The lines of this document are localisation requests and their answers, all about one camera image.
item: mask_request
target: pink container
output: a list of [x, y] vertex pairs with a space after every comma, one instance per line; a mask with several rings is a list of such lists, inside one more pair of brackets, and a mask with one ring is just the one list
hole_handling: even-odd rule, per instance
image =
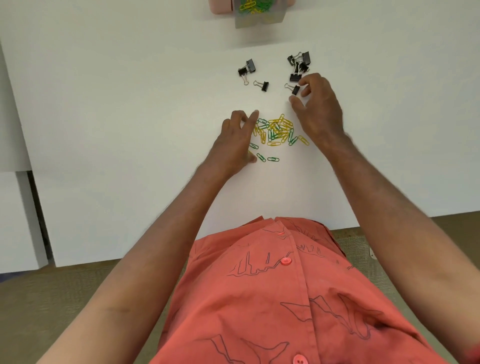
[[[295, 4], [296, 0], [288, 0], [288, 6]], [[213, 14], [228, 14], [233, 12], [232, 0], [208, 0]]]

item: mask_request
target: person's right hand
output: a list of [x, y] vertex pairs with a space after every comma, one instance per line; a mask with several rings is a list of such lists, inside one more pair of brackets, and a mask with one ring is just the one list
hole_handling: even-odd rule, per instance
[[290, 96], [292, 109], [305, 133], [324, 151], [324, 148], [346, 137], [343, 131], [342, 108], [330, 83], [320, 74], [313, 73], [303, 77], [299, 85], [307, 85], [301, 92], [302, 97], [312, 95], [306, 105], [298, 97]]

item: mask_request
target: clear plastic container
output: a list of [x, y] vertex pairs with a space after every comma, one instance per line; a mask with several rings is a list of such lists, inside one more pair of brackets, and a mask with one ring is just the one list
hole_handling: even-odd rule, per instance
[[[264, 12], [258, 12], [262, 5], [272, 2], [272, 6]], [[287, 12], [288, 0], [233, 0], [235, 28], [248, 28], [262, 24], [281, 23]]]

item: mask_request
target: forearm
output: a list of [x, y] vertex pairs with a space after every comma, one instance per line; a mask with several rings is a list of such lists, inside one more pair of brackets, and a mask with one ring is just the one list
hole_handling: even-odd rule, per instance
[[480, 341], [480, 273], [349, 138], [324, 153], [379, 262], [419, 319], [458, 358]]
[[225, 181], [201, 165], [41, 362], [132, 363], [164, 309]]

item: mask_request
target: hand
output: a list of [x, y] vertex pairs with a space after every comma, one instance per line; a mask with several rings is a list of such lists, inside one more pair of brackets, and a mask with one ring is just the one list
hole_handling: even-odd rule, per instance
[[258, 120], [259, 111], [255, 110], [249, 118], [244, 111], [234, 111], [230, 119], [225, 119], [222, 132], [213, 143], [204, 164], [220, 176], [229, 179], [240, 172], [248, 163], [255, 163], [257, 157], [248, 151], [253, 129]]
[[305, 133], [324, 151], [332, 143], [346, 137], [343, 131], [342, 108], [328, 80], [318, 73], [303, 77], [299, 85], [308, 85], [301, 92], [302, 97], [310, 93], [312, 96], [305, 106], [298, 97], [290, 96], [292, 109]]

